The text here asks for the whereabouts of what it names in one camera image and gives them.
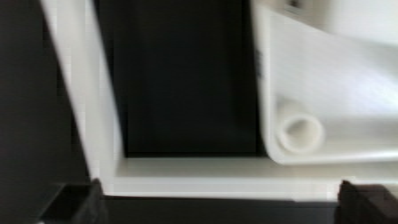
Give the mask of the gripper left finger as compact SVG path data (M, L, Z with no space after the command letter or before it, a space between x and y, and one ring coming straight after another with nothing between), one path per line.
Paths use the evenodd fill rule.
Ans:
M108 210L99 180L62 184L35 224L108 224Z

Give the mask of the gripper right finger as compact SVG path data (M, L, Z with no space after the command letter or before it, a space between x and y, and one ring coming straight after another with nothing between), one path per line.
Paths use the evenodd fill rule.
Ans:
M398 197L380 184L341 182L333 224L398 224Z

